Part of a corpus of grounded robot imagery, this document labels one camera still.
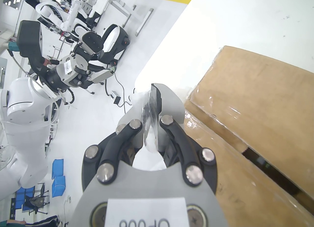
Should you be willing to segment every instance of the white label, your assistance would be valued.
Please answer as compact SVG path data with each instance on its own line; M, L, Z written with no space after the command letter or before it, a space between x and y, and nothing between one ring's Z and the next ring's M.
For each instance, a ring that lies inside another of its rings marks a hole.
M71 71L72 71L71 60L69 59L67 62L64 63L64 73L68 74Z
M189 227L185 198L109 199L105 227Z

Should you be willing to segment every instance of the white desk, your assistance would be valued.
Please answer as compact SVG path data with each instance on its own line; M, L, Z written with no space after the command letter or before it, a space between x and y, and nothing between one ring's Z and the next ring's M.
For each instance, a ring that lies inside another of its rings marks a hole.
M96 4L93 6L93 8L91 10L91 13L89 14L89 17L93 17L93 15L95 13L98 13L99 15L102 15L105 12L105 10L106 10L106 8L108 7L109 4L114 6L117 10L119 10L122 14L124 14L127 17L125 22L122 24L122 27L125 26L125 24L129 20L131 15L140 22L140 26L136 30L135 36L138 36L138 34L140 33L141 29L145 25L147 19L149 18L150 14L154 10L154 9L150 8L145 17L140 17L139 15L137 15L134 12L134 9L136 7L135 5L132 8L130 8L122 0L97 0Z
M135 81L184 101L219 50L234 46L314 73L314 0L192 0Z

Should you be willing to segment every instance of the cardboard box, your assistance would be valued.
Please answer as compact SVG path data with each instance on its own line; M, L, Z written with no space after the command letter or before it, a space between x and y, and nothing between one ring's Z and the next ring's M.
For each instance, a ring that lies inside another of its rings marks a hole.
M314 73L225 46L189 102L237 151L249 146L314 199Z
M188 136L216 155L216 197L230 227L314 226L314 217L293 197L189 112L184 127Z

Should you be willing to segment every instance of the power adapter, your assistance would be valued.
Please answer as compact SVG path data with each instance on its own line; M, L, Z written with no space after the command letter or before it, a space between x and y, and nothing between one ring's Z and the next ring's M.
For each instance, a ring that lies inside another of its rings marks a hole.
M121 97L115 91L111 91L110 97L114 104L117 105L120 102Z

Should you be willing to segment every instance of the screw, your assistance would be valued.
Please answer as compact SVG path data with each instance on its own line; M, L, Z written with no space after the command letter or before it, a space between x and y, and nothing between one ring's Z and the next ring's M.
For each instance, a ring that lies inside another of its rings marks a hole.
M108 182L113 177L114 171L115 169L110 163L100 165L96 173L98 181L103 184Z
M116 128L116 134L119 134L119 132L121 132L125 126L126 126L125 124L118 125Z
M203 172L198 166L188 166L185 175L192 184L200 184L203 181Z
M92 145L86 149L85 157L92 159L92 158L96 157L97 153L98 153L98 146Z
M196 205L189 205L186 207L187 215L190 222L190 227L204 227L206 226L206 217L204 212Z
M164 125L170 125L173 123L173 118L171 115L164 115L162 118L161 118L161 122L164 124Z
M204 148L202 150L202 156L207 162L211 162L215 159L215 154L211 149Z
M130 121L129 125L132 129L136 130L141 126L141 121L138 119L133 119Z

